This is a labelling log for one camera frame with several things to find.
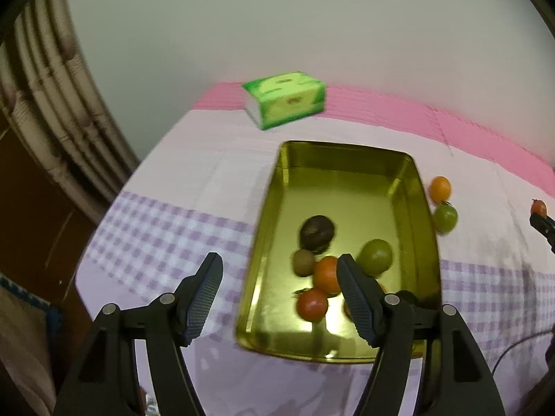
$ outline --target green fruit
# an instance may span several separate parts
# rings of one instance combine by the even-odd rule
[[[366,275],[377,277],[393,264],[393,249],[383,239],[372,239],[364,244],[356,262]]]
[[[449,233],[459,221],[459,213],[447,202],[442,203],[434,212],[434,225],[439,234]]]

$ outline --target green tissue box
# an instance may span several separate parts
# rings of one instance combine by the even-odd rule
[[[326,84],[302,72],[285,73],[242,86],[245,109],[262,129],[324,110]]]

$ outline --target pink tablecloth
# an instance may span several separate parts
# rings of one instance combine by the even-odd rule
[[[454,304],[492,365],[523,336],[555,322],[555,256],[528,224],[532,198],[555,208],[545,162],[492,130],[445,111],[332,87],[324,113],[258,130],[237,84],[213,88],[161,140],[99,226],[77,274],[94,316],[106,302],[143,305],[173,290],[209,251],[225,274],[202,336],[184,351],[207,414],[352,414],[369,365],[316,365],[270,358],[233,338],[257,215],[279,144],[289,139],[406,151],[428,182],[447,176],[460,222],[438,239],[443,300]],[[509,413],[545,373],[549,338],[513,351],[496,373]],[[142,385],[151,390],[144,348]],[[412,414],[420,361],[413,361],[401,414]]]

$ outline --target gold tray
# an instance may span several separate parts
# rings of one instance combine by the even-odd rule
[[[359,337],[330,298],[319,323],[295,311],[295,291],[312,277],[295,275],[291,255],[311,216],[335,223],[329,249],[317,256],[356,258],[374,238],[393,248],[393,265],[378,280],[387,292],[407,289],[428,308],[441,303],[439,258],[422,181],[411,156],[392,150],[327,142],[289,141],[279,151],[260,215],[236,328],[239,344],[257,352],[323,363],[368,363],[377,349]],[[415,343],[413,355],[423,353]]]

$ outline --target cherry tomato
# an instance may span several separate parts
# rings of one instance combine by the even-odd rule
[[[327,312],[327,295],[312,288],[301,293],[297,299],[297,314],[308,322],[320,322]]]
[[[538,213],[543,218],[547,217],[547,206],[542,200],[534,200],[530,208],[530,214]]]
[[[445,177],[435,177],[429,185],[428,192],[434,203],[440,205],[451,197],[451,183]]]
[[[349,311],[349,307],[347,306],[347,302],[343,302],[343,313],[347,316],[347,319],[352,322],[351,312]]]
[[[314,266],[313,286],[324,291],[329,296],[341,292],[338,277],[338,259],[335,256],[325,256]]]

